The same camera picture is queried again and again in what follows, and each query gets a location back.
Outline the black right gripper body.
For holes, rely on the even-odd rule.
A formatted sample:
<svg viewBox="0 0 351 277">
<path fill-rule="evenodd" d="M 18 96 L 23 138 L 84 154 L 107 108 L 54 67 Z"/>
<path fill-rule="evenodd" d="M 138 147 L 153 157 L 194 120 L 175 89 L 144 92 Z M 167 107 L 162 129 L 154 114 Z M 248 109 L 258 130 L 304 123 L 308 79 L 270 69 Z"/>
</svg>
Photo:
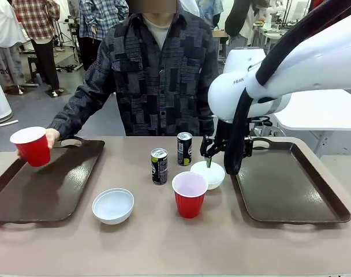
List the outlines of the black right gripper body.
<svg viewBox="0 0 351 277">
<path fill-rule="evenodd" d="M 226 149 L 225 151 L 234 153 L 234 148 L 230 146 L 230 140 L 233 137 L 234 125 L 230 122 L 225 122 L 221 119 L 218 119 L 216 125 L 215 140 L 226 140 Z"/>
</svg>

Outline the person right hand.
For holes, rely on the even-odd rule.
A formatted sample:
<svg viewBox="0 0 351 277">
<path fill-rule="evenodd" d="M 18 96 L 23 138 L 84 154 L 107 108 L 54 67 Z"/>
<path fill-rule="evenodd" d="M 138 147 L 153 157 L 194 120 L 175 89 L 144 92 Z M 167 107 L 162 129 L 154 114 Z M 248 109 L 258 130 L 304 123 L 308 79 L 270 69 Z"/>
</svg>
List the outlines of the person right hand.
<svg viewBox="0 0 351 277">
<path fill-rule="evenodd" d="M 47 138 L 47 144 L 48 148 L 52 149 L 54 144 L 59 141 L 60 139 L 60 132 L 53 129 L 53 128 L 48 128 L 46 129 L 46 138 Z"/>
</svg>

